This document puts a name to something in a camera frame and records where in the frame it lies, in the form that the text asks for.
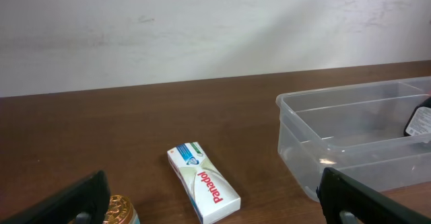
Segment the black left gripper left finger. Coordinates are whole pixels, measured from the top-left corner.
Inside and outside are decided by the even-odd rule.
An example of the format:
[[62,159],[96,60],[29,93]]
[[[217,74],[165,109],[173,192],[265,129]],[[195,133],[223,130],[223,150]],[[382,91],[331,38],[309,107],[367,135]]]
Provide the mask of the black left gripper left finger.
[[102,170],[86,176],[3,223],[102,223],[110,204],[110,188]]

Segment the dark bottle white cap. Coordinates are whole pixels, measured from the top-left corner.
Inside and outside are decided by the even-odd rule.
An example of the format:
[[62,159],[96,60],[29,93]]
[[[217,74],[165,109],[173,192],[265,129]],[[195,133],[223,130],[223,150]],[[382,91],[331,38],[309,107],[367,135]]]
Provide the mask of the dark bottle white cap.
[[403,130],[405,137],[428,133],[430,133],[430,98],[415,107]]

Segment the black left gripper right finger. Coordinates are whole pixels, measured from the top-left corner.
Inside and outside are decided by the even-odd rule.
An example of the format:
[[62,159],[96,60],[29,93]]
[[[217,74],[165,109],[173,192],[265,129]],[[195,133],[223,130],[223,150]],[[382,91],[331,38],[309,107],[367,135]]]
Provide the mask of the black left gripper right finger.
[[316,189],[327,223],[429,223],[421,215],[361,182],[326,167]]

